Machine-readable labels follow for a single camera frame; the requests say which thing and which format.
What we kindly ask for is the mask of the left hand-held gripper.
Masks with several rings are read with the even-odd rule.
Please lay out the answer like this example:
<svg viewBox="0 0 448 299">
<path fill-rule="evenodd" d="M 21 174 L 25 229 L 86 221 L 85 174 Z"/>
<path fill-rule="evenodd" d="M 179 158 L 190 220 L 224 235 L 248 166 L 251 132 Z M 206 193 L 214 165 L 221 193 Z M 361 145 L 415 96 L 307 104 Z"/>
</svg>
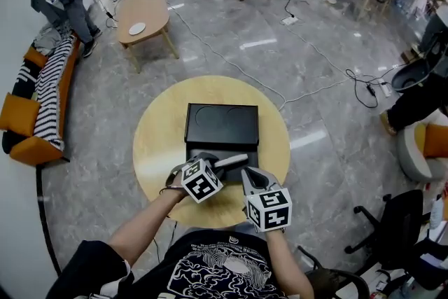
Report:
<svg viewBox="0 0 448 299">
<path fill-rule="evenodd" d="M 227 172 L 225 167 L 212 165 L 219 159 L 211 153 L 199 153 L 182 166 L 181 185 L 196 203 L 214 196 L 222 188 Z"/>
</svg>

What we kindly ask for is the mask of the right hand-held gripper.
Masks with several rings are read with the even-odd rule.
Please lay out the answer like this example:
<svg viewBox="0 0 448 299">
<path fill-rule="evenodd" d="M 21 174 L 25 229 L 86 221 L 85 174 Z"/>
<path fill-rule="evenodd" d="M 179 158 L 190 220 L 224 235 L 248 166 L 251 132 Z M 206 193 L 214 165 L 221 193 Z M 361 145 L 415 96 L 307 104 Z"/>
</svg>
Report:
<svg viewBox="0 0 448 299">
<path fill-rule="evenodd" d="M 241 179 L 246 196 L 246 217 L 257 232 L 283 230 L 291 224 L 292 200 L 272 173 L 245 167 Z"/>
</svg>

